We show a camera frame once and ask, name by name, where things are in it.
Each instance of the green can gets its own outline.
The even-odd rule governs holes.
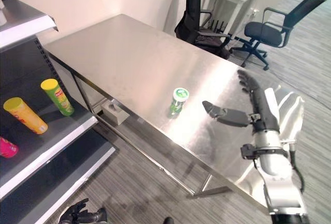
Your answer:
[[[185,88],[176,88],[172,95],[172,102],[170,105],[170,112],[172,114],[178,114],[189,97],[189,92]]]
[[[74,109],[55,79],[44,80],[40,87],[47,93],[64,116],[70,116]]]

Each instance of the can lid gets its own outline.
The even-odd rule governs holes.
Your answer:
[[[173,93],[173,97],[176,101],[186,101],[190,93],[185,88],[176,88]]]
[[[51,89],[55,89],[57,86],[58,82],[52,78],[44,80],[40,85],[44,91],[50,91]]]
[[[22,98],[20,97],[13,97],[8,99],[7,101],[5,101],[4,103],[4,109],[6,111],[11,111],[13,109],[18,108],[19,105],[21,105],[23,103]]]

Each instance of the pink can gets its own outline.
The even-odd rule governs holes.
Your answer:
[[[0,137],[0,156],[11,158],[19,151],[17,145],[9,142],[8,140]]]

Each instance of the small white box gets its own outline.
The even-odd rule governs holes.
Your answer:
[[[101,105],[103,113],[113,122],[120,125],[130,115],[121,109],[119,106],[113,104],[110,100],[107,100]]]

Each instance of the chair armrest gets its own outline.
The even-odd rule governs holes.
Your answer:
[[[274,9],[274,8],[269,8],[269,7],[265,8],[263,12],[266,12],[266,11],[271,11],[271,12],[279,13],[279,14],[282,14],[284,16],[287,15],[287,13],[285,13],[285,12],[279,11],[279,10]]]
[[[271,24],[273,26],[281,27],[281,28],[284,28],[284,29],[287,29],[287,30],[292,30],[293,29],[292,27],[278,25],[278,24],[270,22],[270,21],[266,21],[266,22],[263,23],[263,25],[265,25],[265,24]]]
[[[201,26],[204,26],[205,24],[207,24],[207,22],[212,18],[212,16],[213,16],[213,13],[210,11],[210,10],[208,10],[208,9],[201,9],[200,10],[200,14],[202,14],[202,13],[207,13],[209,16],[207,17],[207,19],[202,23],[202,25]]]
[[[274,9],[274,8],[265,8],[264,11],[263,11],[263,17],[262,17],[262,23],[264,22],[264,15],[267,11],[271,11],[271,12],[274,12],[274,13],[279,13],[279,14],[282,14],[283,16],[287,16],[287,13],[285,12],[282,12],[282,11],[279,11],[277,9]]]
[[[277,27],[281,27],[282,29],[285,29],[285,37],[284,37],[284,40],[283,40],[283,44],[281,46],[279,46],[278,48],[282,48],[284,46],[287,45],[287,43],[289,42],[289,36],[290,36],[290,33],[291,31],[293,30],[292,27],[287,27],[287,26],[282,26],[282,25],[278,25],[276,23],[273,23],[273,22],[270,22],[270,21],[266,21],[262,24],[262,28],[261,28],[261,34],[263,32],[263,27],[266,25],[266,24],[271,24],[273,26],[277,26]]]
[[[210,37],[225,37],[225,38],[231,38],[230,35],[228,34],[216,34],[213,32],[198,32],[198,34],[202,36],[210,36]]]

